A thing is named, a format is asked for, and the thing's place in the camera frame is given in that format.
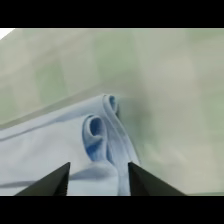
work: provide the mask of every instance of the light blue fabric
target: light blue fabric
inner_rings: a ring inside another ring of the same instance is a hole
[[[117,109],[114,96],[101,95],[1,131],[0,195],[68,161],[70,195],[130,195],[127,163],[139,162]]]

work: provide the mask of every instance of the blue cloth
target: blue cloth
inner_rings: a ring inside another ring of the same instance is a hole
[[[117,109],[101,95],[1,131],[0,195],[68,161],[70,195],[130,195],[127,163],[139,162]]]

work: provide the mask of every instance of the checkered tablecloth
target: checkered tablecloth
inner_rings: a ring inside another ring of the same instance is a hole
[[[0,40],[0,128],[100,93],[142,166],[224,192],[224,29],[15,29]]]

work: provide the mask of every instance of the blue garment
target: blue garment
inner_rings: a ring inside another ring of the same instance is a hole
[[[130,195],[127,163],[138,159],[117,108],[114,96],[101,95],[1,131],[0,195],[27,186],[7,184],[38,180],[68,161],[71,195],[89,195],[91,185],[105,189],[92,195]]]

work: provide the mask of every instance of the folded cloth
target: folded cloth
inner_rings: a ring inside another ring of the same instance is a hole
[[[66,162],[71,195],[88,195],[87,183],[108,188],[97,195],[130,195],[127,163],[139,163],[117,108],[114,96],[101,95],[1,131],[0,195],[17,193]],[[81,180],[72,178],[80,172]]]

